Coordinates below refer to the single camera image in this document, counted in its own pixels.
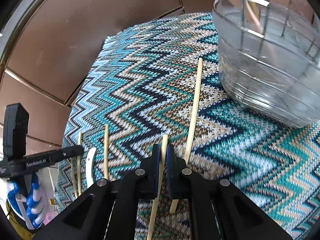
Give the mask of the left blue white gloved hand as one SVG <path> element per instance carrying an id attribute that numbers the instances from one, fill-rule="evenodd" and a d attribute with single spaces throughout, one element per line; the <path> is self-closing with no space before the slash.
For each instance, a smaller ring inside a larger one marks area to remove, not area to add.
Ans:
<path id="1" fill-rule="evenodd" d="M 30 191 L 28 196 L 20 193 L 19 183 L 13 179 L 5 181 L 7 190 L 7 201 L 27 229 L 35 230 L 41 227 L 48 211 L 48 199 L 41 181 L 36 173 L 31 176 Z"/>

